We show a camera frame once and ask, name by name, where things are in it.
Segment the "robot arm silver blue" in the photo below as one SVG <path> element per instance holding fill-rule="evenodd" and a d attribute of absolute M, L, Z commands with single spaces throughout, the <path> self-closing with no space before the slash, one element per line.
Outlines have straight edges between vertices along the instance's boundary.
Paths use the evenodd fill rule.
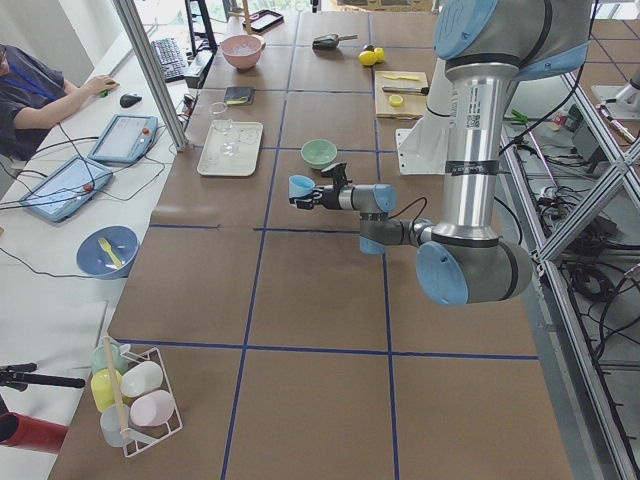
<path fill-rule="evenodd" d="M 502 121 L 522 81 L 570 72 L 587 56 L 592 7 L 587 1 L 449 1 L 437 20 L 435 51 L 452 85 L 443 210 L 438 223 L 396 220 L 395 189 L 355 185 L 345 165 L 323 171 L 318 186 L 289 180 L 299 209 L 323 206 L 360 215 L 360 248 L 381 254 L 391 245 L 417 250 L 424 293 L 441 305 L 501 301 L 529 284 L 527 252 L 492 226 Z"/>

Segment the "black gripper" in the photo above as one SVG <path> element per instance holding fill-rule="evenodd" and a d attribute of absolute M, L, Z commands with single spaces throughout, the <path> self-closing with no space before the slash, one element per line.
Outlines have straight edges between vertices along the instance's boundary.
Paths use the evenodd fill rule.
<path fill-rule="evenodd" d="M 341 210 L 340 190 L 333 186 L 317 186 L 311 192 L 311 198 L 293 198 L 292 205 L 297 209 L 313 209 L 320 205 L 329 210 Z"/>

